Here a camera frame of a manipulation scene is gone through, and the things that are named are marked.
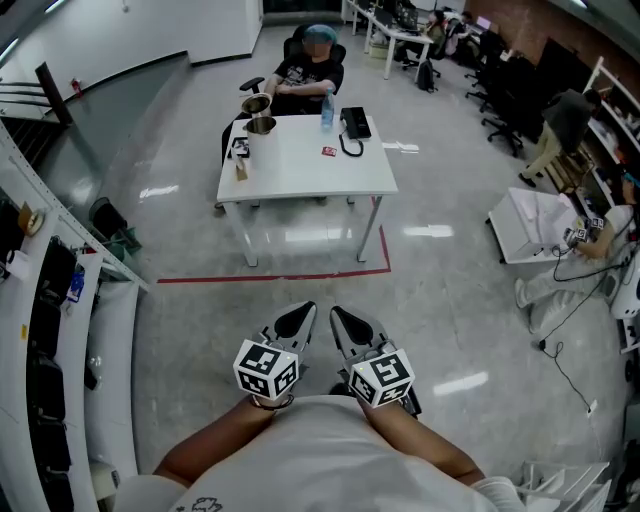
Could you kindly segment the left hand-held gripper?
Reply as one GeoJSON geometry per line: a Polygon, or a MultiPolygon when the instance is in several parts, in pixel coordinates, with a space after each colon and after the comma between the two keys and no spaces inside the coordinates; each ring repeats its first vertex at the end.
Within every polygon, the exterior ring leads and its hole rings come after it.
{"type": "Polygon", "coordinates": [[[301,377],[302,353],[310,343],[317,316],[313,301],[279,310],[272,334],[245,339],[233,363],[238,387],[270,401],[283,396],[301,377]]]}

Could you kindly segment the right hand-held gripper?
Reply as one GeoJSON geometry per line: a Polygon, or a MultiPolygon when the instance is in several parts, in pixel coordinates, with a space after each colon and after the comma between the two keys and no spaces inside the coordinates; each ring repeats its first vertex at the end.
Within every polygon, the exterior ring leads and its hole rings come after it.
{"type": "Polygon", "coordinates": [[[329,321],[338,350],[346,358],[339,375],[350,392],[372,408],[398,402],[412,417],[421,414],[408,356],[386,339],[383,325],[353,307],[334,306],[329,321]]]}

